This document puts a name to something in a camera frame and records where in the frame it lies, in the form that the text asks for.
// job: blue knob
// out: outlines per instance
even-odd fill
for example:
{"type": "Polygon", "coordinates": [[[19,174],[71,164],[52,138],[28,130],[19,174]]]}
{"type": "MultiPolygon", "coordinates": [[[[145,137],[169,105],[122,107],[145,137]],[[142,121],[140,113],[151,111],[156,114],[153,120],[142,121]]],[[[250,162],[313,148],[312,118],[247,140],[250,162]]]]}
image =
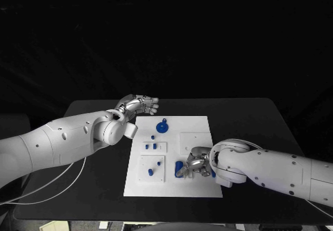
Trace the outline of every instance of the blue knob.
{"type": "Polygon", "coordinates": [[[156,130],[158,130],[161,133],[168,132],[168,130],[169,130],[169,125],[168,125],[168,120],[166,120],[166,119],[163,119],[163,121],[156,125],[156,130]]]}

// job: black table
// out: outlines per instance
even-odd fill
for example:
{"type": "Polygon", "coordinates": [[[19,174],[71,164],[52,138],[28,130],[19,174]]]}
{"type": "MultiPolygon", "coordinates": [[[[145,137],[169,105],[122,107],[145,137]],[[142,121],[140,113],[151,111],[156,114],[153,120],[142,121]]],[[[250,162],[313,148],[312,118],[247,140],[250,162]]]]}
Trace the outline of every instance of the black table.
{"type": "MultiPolygon", "coordinates": [[[[65,116],[113,109],[117,100],[76,101],[65,116]]],[[[262,147],[303,155],[302,149],[270,99],[165,99],[159,116],[208,116],[214,143],[238,138],[262,147]]],[[[102,149],[87,158],[81,177],[70,190],[51,201],[19,205],[19,219],[189,221],[207,223],[333,224],[333,219],[300,198],[263,188],[249,179],[223,187],[224,198],[125,197],[132,140],[102,149]]],[[[61,192],[74,181],[83,160],[38,193],[21,200],[35,202],[61,192]]],[[[32,174],[27,192],[60,175],[65,167],[32,174]]],[[[322,206],[331,214],[333,209],[322,206]]]]}

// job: robotic hand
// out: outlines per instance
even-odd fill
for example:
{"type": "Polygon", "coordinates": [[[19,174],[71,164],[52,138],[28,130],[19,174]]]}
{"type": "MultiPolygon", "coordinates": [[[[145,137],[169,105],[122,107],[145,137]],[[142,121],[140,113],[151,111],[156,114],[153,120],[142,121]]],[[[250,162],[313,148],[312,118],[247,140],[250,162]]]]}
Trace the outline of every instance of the robotic hand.
{"type": "Polygon", "coordinates": [[[159,98],[126,96],[116,109],[65,117],[32,132],[0,140],[0,188],[40,169],[68,165],[116,145],[126,135],[135,138],[138,126],[129,121],[138,113],[158,112],[159,98]]]}
{"type": "Polygon", "coordinates": [[[230,139],[213,148],[195,147],[178,176],[188,171],[211,175],[215,182],[231,188],[233,183],[254,183],[287,195],[333,206],[333,164],[289,153],[266,150],[256,144],[230,139]]]}

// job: floor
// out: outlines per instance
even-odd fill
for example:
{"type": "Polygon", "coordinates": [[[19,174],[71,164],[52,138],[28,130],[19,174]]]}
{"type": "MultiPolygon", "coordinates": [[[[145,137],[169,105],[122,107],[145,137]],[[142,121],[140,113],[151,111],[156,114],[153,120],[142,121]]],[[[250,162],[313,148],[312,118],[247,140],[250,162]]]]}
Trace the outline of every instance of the floor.
{"type": "MultiPolygon", "coordinates": [[[[51,220],[18,220],[14,218],[14,210],[9,212],[3,223],[0,225],[0,231],[40,231],[42,225],[48,224],[51,220]]],[[[234,228],[234,224],[227,224],[227,227],[234,228]]],[[[103,231],[99,229],[99,221],[70,221],[71,231],[103,231]]],[[[123,222],[113,222],[107,231],[122,231],[123,222]]],[[[260,231],[260,225],[246,224],[246,231],[260,231]]],[[[303,231],[318,231],[316,226],[303,226],[303,231]]]]}

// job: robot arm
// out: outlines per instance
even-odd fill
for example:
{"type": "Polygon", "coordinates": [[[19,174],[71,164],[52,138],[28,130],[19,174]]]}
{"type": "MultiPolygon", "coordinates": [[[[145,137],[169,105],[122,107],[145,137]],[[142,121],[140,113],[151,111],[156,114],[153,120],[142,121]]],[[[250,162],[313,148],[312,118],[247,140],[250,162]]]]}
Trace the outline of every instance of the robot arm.
{"type": "Polygon", "coordinates": [[[129,95],[116,109],[51,121],[25,135],[0,140],[0,188],[40,169],[63,166],[116,145],[138,126],[129,123],[138,113],[158,112],[158,98],[129,95]]]}
{"type": "Polygon", "coordinates": [[[191,156],[197,158],[188,160],[185,168],[201,169],[208,160],[220,185],[230,188],[249,177],[262,187],[333,206],[332,163],[266,149],[251,150],[244,142],[234,140],[220,142],[205,152],[202,147],[200,152],[194,148],[191,156]]]}

